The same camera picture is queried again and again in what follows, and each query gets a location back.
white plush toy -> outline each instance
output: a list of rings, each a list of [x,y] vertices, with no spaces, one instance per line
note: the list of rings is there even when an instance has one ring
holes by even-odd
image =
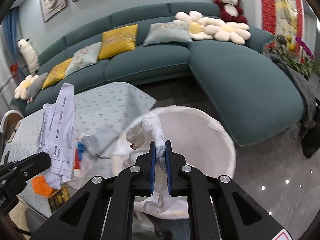
[[[29,43],[29,39],[17,41],[17,46],[28,65],[29,73],[34,75],[39,68],[38,53]]]
[[[221,19],[203,17],[201,13],[190,11],[189,15],[184,12],[176,14],[174,22],[190,22],[189,33],[194,40],[215,38],[218,41],[232,41],[244,45],[250,39],[249,26],[244,23],[228,22]]]
[[[35,75],[32,77],[31,75],[28,75],[25,80],[21,81],[19,86],[14,90],[14,98],[22,100],[27,100],[27,88],[39,77],[39,75]]]

orange cloth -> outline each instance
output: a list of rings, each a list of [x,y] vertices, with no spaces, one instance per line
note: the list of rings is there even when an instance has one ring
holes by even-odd
[[[54,189],[45,182],[44,176],[37,176],[31,180],[33,191],[44,197],[49,197],[54,193]]]

blue gripper pad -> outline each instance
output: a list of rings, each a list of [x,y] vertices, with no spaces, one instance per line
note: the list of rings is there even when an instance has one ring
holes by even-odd
[[[172,194],[172,173],[171,173],[169,150],[168,150],[167,142],[165,142],[165,167],[167,170],[168,192],[169,192],[169,195],[171,195]]]
[[[151,171],[150,171],[150,194],[153,194],[155,188],[155,176],[156,176],[156,147],[153,147],[152,150],[152,159],[151,159]]]

white paper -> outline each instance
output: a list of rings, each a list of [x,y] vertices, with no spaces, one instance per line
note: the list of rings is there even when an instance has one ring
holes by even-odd
[[[44,151],[51,158],[51,167],[44,171],[48,185],[55,189],[73,179],[76,129],[74,86],[64,83],[55,104],[45,104],[43,123],[36,143],[37,153]]]

gray tile floor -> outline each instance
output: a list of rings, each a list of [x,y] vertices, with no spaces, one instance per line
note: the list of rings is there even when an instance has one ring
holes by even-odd
[[[319,95],[319,79],[314,77],[312,82]],[[213,105],[192,77],[139,88],[158,100],[155,107],[194,107],[219,120]],[[236,146],[233,178],[294,240],[305,232],[320,209],[320,150],[307,159],[302,153],[298,131],[297,124],[261,143]]]

